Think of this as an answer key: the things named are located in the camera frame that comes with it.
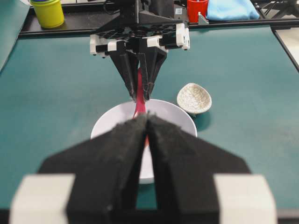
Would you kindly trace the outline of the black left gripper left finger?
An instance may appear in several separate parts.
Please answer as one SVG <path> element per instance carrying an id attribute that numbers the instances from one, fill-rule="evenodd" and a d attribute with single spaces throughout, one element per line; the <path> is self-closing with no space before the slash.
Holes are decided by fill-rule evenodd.
<path id="1" fill-rule="evenodd" d="M 69 215 L 108 217 L 135 209 L 147 118 L 140 115 L 117 124 L 42 162 L 38 174 L 75 175 L 66 207 Z"/>

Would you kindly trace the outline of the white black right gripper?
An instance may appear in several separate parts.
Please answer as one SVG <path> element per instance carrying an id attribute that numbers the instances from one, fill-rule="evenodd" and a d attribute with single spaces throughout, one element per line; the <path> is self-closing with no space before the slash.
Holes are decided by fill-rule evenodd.
<path id="1" fill-rule="evenodd" d="M 117 42 L 124 42 L 123 53 L 117 50 Z M 139 51 L 140 43 L 145 45 Z M 155 24 L 136 28 L 115 28 L 95 31 L 90 35 L 90 54 L 110 57 L 116 66 L 130 97 L 136 101 L 138 64 L 142 73 L 145 100 L 149 100 L 160 68 L 170 49 L 190 49 L 188 26 L 184 23 Z"/>

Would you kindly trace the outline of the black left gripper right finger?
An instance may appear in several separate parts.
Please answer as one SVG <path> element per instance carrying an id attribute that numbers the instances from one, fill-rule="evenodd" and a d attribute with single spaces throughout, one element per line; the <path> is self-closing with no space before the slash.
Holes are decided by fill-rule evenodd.
<path id="1" fill-rule="evenodd" d="M 218 216 L 214 174 L 249 174 L 241 157 L 199 139 L 155 115 L 146 131 L 157 207 L 170 216 Z"/>

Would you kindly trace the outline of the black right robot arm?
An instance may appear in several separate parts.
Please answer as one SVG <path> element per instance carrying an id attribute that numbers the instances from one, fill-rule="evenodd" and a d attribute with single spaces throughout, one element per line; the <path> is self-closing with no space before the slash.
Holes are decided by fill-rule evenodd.
<path id="1" fill-rule="evenodd" d="M 147 101 L 168 51 L 190 49 L 188 25 L 172 0 L 106 0 L 103 10 L 111 20 L 91 32 L 90 54 L 112 59 L 133 100 L 140 71 Z"/>

